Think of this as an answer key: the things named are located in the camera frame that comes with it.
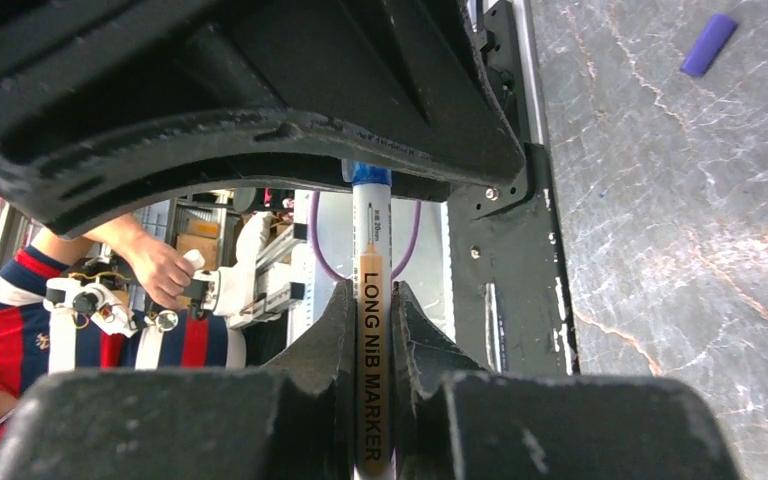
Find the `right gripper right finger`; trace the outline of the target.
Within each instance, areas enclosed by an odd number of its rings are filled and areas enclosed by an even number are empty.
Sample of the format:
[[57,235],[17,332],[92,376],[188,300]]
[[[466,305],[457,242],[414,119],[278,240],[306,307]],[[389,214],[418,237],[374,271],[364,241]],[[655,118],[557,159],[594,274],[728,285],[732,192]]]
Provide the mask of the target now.
[[706,403],[662,377],[527,377],[482,368],[395,287],[402,479],[736,479]]

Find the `blue capped white marker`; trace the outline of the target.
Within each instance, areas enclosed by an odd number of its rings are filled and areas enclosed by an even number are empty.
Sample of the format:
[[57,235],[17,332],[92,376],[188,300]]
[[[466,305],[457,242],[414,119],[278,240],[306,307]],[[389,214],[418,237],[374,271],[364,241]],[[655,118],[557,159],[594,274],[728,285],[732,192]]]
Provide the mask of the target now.
[[358,479],[393,479],[391,171],[346,163],[352,185],[356,303],[354,463]]

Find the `purple pen cap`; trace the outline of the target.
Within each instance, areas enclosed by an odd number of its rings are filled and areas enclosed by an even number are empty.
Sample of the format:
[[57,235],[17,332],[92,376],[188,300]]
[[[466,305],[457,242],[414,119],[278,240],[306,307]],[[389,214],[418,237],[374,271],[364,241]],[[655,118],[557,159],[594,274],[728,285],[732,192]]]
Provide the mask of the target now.
[[704,76],[738,25],[734,18],[726,14],[712,15],[685,56],[679,71],[694,78]]

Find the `operator bare hand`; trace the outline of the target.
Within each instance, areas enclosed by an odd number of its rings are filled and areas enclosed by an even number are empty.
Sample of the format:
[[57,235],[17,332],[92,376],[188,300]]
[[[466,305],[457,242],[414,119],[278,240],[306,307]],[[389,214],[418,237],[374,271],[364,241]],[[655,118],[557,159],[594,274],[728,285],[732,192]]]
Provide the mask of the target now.
[[129,240],[121,255],[151,300],[178,310],[178,297],[192,281],[195,269],[173,247],[144,234]]

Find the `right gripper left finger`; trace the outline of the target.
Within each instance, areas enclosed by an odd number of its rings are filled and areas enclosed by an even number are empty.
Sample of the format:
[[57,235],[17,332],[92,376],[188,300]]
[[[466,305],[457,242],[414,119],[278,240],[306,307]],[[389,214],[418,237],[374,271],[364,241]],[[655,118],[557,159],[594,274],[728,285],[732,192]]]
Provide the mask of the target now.
[[350,282],[268,364],[83,370],[38,381],[0,445],[0,479],[348,479]]

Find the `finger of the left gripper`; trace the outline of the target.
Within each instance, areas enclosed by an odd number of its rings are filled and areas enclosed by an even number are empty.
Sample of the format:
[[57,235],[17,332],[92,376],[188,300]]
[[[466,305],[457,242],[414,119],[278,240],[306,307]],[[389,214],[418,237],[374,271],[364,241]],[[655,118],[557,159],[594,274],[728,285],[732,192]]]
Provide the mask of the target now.
[[462,1],[0,1],[0,196],[80,235],[190,191],[503,185],[526,156]]

